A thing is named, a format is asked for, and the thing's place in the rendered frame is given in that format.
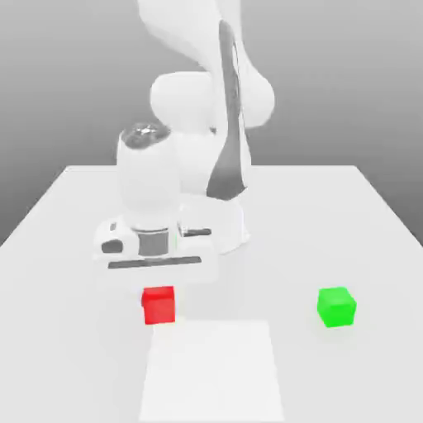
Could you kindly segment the small red cube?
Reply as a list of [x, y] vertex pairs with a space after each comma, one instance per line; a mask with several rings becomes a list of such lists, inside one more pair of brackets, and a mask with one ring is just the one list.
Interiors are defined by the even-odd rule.
[[174, 288], [145, 288], [141, 296], [145, 324], [156, 325], [175, 322]]

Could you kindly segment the small green cube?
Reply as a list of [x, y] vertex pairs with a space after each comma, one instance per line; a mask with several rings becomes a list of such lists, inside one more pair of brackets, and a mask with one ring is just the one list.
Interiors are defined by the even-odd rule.
[[346, 287], [322, 288], [318, 292], [316, 309], [327, 328], [353, 325], [356, 307]]

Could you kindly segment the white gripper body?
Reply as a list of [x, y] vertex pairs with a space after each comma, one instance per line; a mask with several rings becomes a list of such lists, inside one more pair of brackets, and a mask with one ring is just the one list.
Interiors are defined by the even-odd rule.
[[97, 262], [98, 277], [125, 287], [178, 286], [212, 283], [218, 279], [216, 256], [176, 256], [162, 259], [107, 259]]

